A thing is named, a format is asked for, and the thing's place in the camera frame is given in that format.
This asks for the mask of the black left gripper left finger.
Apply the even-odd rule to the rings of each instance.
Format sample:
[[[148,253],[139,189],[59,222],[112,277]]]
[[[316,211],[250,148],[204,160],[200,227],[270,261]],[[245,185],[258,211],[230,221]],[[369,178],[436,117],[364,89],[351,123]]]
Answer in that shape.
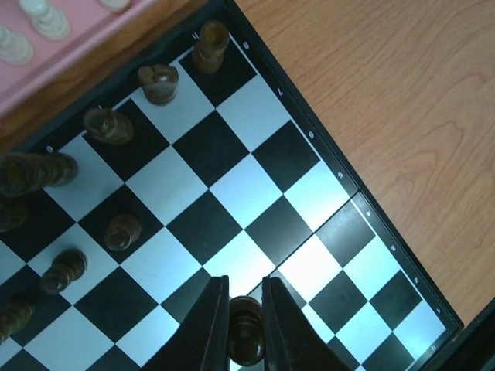
[[[228,370],[229,279],[212,277],[170,340],[146,370]]]

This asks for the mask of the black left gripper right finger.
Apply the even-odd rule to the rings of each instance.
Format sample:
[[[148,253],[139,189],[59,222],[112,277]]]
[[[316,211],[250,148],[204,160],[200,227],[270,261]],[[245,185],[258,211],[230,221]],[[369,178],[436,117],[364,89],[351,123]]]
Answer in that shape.
[[[318,336],[282,279],[262,280],[266,370],[348,370]]]

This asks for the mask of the dark wooden chess pawn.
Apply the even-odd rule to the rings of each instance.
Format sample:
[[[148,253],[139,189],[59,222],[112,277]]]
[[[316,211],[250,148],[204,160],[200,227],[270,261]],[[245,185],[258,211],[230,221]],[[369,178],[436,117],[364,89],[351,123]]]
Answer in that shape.
[[[82,277],[87,269],[87,257],[81,250],[69,249],[55,257],[40,278],[40,288],[46,294],[59,294]]]
[[[10,298],[1,306],[1,343],[22,330],[31,319],[34,306],[24,298]]]
[[[230,300],[227,354],[241,366],[254,366],[266,349],[261,304],[252,297],[238,296]]]
[[[129,213],[114,217],[104,233],[104,243],[113,251],[128,249],[140,236],[142,223],[139,218]]]

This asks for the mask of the dark wooden chess bishop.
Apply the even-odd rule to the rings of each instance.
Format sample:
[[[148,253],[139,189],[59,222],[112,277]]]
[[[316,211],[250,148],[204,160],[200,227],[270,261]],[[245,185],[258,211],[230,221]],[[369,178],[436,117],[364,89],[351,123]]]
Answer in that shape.
[[[109,145],[123,145],[134,137],[131,120],[124,114],[109,108],[93,108],[83,117],[87,133]]]

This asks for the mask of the dark wooden chess king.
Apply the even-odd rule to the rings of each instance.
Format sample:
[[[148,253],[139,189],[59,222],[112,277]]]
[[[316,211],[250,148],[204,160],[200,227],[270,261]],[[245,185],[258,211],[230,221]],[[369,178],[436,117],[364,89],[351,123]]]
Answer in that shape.
[[[77,161],[70,155],[8,153],[1,156],[1,195],[16,197],[44,187],[64,186],[77,174]]]

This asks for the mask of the dark wooden chess knight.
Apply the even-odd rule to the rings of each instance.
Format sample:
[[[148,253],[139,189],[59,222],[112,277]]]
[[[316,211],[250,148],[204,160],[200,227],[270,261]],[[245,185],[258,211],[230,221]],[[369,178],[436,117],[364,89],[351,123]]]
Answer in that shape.
[[[155,64],[138,69],[138,82],[146,99],[154,105],[166,105],[176,95],[179,73],[174,66]]]

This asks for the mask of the dark wooden chess rook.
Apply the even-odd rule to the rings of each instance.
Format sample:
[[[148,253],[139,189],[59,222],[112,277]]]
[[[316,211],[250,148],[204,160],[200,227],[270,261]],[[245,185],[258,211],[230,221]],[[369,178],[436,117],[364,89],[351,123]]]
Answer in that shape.
[[[228,28],[218,20],[205,22],[193,48],[193,62],[201,73],[216,72],[224,61],[224,52],[230,41]]]

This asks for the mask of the dark wooden chess queen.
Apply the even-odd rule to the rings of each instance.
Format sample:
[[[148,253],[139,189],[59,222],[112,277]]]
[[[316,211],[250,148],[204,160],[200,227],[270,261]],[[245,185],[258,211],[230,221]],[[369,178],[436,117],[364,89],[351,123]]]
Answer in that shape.
[[[23,199],[1,198],[1,231],[8,232],[21,226],[29,215],[29,208]]]

